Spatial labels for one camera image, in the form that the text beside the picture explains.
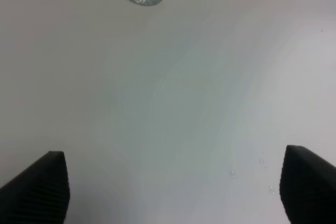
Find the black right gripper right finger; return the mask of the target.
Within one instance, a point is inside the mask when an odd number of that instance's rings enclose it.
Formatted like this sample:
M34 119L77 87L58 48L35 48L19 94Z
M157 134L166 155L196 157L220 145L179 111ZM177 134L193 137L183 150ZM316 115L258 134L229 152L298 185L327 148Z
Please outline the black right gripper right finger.
M335 223L335 166L309 149L286 147L279 194L290 223Z

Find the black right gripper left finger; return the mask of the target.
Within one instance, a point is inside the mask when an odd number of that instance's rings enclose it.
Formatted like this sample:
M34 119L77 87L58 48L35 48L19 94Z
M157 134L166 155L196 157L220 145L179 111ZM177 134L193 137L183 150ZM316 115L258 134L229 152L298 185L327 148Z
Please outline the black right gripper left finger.
M64 223L69 201L64 152L49 151L1 187L1 223Z

